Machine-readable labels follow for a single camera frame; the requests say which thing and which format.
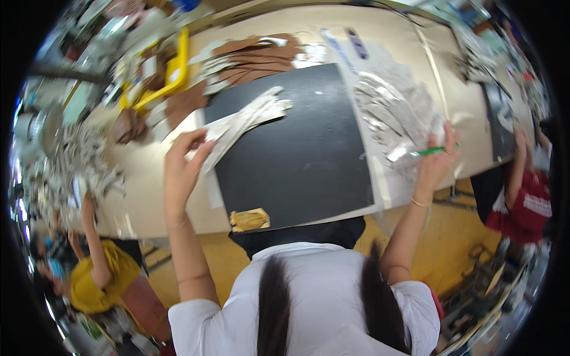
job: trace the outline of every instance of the yellow floor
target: yellow floor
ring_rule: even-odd
[[[457,185],[463,190],[471,189],[468,179],[458,181]],[[436,196],[444,196],[448,191],[438,192]],[[474,200],[463,199],[463,202],[474,203]],[[384,211],[381,224],[385,230],[393,229],[404,208]],[[373,239],[378,239],[383,247],[389,241],[389,237],[382,233],[371,216],[366,216],[365,221],[366,229],[355,246],[355,250],[364,254],[368,253]],[[472,264],[467,254],[473,246],[483,243],[490,251],[495,251],[499,240],[500,235],[486,229],[476,212],[434,204],[426,231],[418,242],[412,278],[425,282],[441,296],[461,282],[462,272],[470,270]],[[227,234],[203,235],[200,236],[200,241],[220,303],[223,304],[235,278],[248,265],[249,259],[245,251],[233,243]],[[148,246],[142,248],[143,252],[148,249]],[[146,261],[153,264],[157,258],[167,255],[167,251],[157,251]],[[180,301],[172,262],[153,271],[149,281],[165,307]]]

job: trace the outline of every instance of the bracelet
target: bracelet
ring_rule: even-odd
[[[183,222],[181,222],[181,223],[176,223],[176,224],[174,224],[174,225],[169,225],[169,226],[168,226],[168,229],[173,229],[173,228],[182,227],[182,226],[184,226],[184,224],[187,223],[187,222],[188,222],[188,217],[187,217]]]
[[[431,203],[433,203],[433,200],[431,202],[429,202],[429,204],[422,204],[422,203],[418,203],[414,197],[412,197],[412,203],[416,204],[417,206],[421,206],[423,208],[429,208],[431,206]]]

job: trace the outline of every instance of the red shirt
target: red shirt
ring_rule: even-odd
[[[541,241],[544,224],[552,216],[549,184],[546,175],[537,171],[525,171],[512,210],[509,211],[504,203],[503,186],[485,226],[519,244]]]

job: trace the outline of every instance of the table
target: table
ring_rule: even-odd
[[[319,35],[321,27],[329,29],[338,40],[346,41],[344,27],[354,28],[365,45],[381,43],[396,62],[409,66],[414,80],[427,86],[439,112],[463,132],[460,139],[462,156],[453,171],[445,176],[439,187],[442,189],[453,185],[456,179],[470,177],[495,165],[485,97],[479,84],[466,83],[459,73],[454,59],[458,46],[451,29],[421,17],[414,16],[414,20],[428,27],[417,27],[398,14],[382,9],[343,5],[292,7],[199,32],[190,38],[191,54],[217,39],[243,39],[254,34],[288,32],[302,43],[322,42]],[[506,69],[499,71],[498,77],[514,98],[514,111],[519,120],[531,133],[530,110],[522,100],[518,85],[508,78]],[[118,114],[118,108],[98,107],[87,124],[103,124],[108,130]],[[150,138],[132,141],[125,146],[109,142],[106,159],[111,165],[119,165],[123,169],[126,196],[111,192],[99,202],[97,229],[100,234],[138,239],[167,235],[162,208],[164,154],[179,133],[202,124],[202,113],[196,111],[162,143],[152,142]],[[380,197],[374,209],[386,210],[408,203],[413,184],[387,169],[381,161],[383,157],[367,159],[373,185],[378,190],[375,197]],[[211,208],[210,205],[209,194],[215,187],[210,187],[209,193],[207,185],[212,185],[212,181],[198,180],[186,207],[194,229],[197,234],[229,232],[225,209]],[[366,210],[355,214],[371,212]]]

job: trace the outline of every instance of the yellow shirt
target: yellow shirt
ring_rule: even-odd
[[[84,313],[109,310],[120,299],[131,282],[139,275],[140,267],[126,252],[110,240],[101,241],[109,263],[111,280],[101,290],[91,277],[93,261],[86,257],[71,271],[71,304]]]

